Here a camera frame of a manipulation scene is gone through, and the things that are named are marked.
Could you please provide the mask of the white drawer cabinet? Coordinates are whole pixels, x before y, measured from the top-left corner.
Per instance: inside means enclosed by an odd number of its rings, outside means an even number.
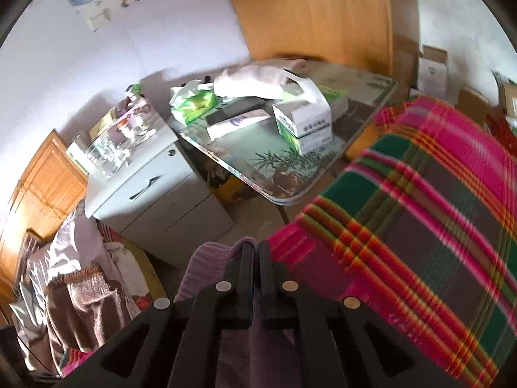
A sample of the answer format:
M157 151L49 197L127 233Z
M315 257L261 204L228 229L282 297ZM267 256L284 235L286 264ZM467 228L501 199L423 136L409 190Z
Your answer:
M234 225L170 126L138 98L90 147L85 214L154 257L184 268L195 249Z

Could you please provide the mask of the green plastic package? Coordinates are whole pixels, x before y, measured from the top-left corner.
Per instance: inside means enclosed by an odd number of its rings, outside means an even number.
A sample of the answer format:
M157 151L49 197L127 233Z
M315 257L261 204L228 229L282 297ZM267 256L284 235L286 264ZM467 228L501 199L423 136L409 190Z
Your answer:
M219 104L212 83L192 80L170 89L170 110L173 118L182 125L189 125L198 117Z

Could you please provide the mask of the brown knitted garment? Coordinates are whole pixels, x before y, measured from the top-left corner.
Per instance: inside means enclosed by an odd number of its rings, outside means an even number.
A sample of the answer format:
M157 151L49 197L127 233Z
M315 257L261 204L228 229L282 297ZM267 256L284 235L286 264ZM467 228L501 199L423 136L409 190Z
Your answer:
M131 321L121 283L106 278L98 264L53 278L45 294L50 346L57 361L70 348L98 349Z

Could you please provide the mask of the white green tissue box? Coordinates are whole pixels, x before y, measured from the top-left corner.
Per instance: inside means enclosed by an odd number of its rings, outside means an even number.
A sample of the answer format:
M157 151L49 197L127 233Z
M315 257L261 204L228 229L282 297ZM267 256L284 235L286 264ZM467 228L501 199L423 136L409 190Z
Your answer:
M348 91L316 84L283 68L282 99L272 104L279 135L299 155L332 141L332 125L349 108Z

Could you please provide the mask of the white open cardboard box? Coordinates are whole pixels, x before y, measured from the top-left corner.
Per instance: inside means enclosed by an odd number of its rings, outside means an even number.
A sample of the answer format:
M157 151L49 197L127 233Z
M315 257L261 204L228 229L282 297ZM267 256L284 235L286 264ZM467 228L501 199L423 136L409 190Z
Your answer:
M448 90L448 53L440 48L423 46L418 62L417 89L445 99Z

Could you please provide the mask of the wooden wardrobe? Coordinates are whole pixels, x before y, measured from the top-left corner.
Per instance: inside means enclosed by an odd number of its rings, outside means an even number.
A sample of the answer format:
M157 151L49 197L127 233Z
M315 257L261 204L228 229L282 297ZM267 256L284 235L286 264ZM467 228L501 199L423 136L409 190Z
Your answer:
M391 76L394 100L414 85L417 0L230 0L251 59L304 57Z

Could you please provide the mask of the brown cardboard box with label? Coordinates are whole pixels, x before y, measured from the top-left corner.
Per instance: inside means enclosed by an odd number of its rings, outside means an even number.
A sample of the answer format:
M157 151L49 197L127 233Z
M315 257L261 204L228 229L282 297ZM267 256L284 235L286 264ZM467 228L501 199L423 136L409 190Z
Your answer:
M511 128L516 128L516 82L497 70L491 71L499 91L499 106L503 111L506 122Z

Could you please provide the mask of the purple fleece garment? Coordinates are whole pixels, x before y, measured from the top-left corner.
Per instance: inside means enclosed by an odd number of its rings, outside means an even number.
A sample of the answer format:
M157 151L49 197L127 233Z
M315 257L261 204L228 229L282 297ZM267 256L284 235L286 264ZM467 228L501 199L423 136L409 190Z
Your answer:
M222 286L231 291L224 278L226 267L241 257L246 244L256 248L258 242L245 236L232 246L206 242L199 246L187 265L174 300L195 297L208 286ZM301 371L293 340L283 331L265 330L261 314L255 313L251 327L224 330L216 368L217 387L299 387Z

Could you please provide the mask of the pink green plaid bedspread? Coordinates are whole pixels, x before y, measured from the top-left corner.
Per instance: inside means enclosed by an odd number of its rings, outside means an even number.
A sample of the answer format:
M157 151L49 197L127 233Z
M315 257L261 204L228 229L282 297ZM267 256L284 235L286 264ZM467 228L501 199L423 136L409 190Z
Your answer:
M462 387L516 349L516 162L425 96L274 234L274 261L322 297L359 299Z

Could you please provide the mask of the glass top side table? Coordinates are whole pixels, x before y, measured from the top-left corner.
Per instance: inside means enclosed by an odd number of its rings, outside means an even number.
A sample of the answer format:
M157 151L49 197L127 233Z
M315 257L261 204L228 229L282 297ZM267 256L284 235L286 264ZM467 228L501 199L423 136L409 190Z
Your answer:
M334 102L347 102L348 108L330 128L300 142L274 116L216 140L209 137L204 117L189 125L170 118L169 125L278 209L297 204L345 155L398 87L390 76L316 60L308 61L302 74Z

